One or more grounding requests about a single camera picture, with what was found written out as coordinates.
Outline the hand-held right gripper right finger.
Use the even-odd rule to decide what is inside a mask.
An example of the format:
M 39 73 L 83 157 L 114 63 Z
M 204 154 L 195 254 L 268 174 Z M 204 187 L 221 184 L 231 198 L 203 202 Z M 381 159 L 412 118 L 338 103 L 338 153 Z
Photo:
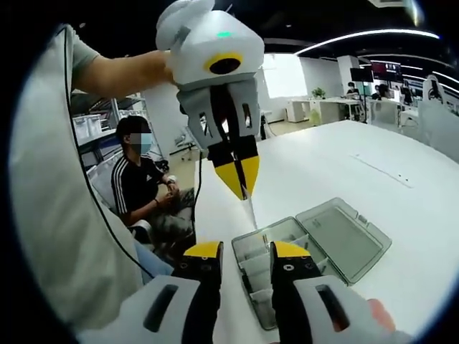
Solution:
M 374 343 L 365 299 L 334 276 L 323 276 L 309 251 L 270 243 L 272 306 L 281 343 Z

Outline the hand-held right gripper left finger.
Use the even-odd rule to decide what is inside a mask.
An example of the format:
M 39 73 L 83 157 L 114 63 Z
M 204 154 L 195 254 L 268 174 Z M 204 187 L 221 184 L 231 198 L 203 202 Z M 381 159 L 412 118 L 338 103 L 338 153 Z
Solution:
M 194 245 L 170 276 L 155 277 L 123 303 L 118 342 L 212 343 L 223 249 L 218 241 Z

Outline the person's right hand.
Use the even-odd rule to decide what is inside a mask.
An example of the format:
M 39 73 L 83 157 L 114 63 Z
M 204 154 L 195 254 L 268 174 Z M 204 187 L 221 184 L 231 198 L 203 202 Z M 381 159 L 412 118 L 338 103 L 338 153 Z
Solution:
M 394 332 L 396 330 L 394 321 L 383 304 L 377 299 L 368 299 L 367 303 L 377 323 L 389 332 Z

